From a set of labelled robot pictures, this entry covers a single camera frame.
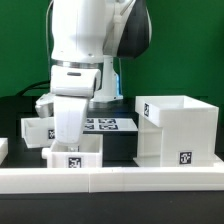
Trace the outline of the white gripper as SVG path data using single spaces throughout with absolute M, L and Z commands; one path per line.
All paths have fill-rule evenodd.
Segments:
M 89 100 L 99 89 L 99 69 L 68 68 L 54 65 L 50 90 L 54 95 L 55 140 L 79 152 Z

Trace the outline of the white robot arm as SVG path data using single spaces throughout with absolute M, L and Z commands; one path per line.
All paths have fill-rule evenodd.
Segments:
M 149 47 L 146 0 L 54 0 L 52 34 L 54 143 L 77 148 L 104 58 L 136 58 Z

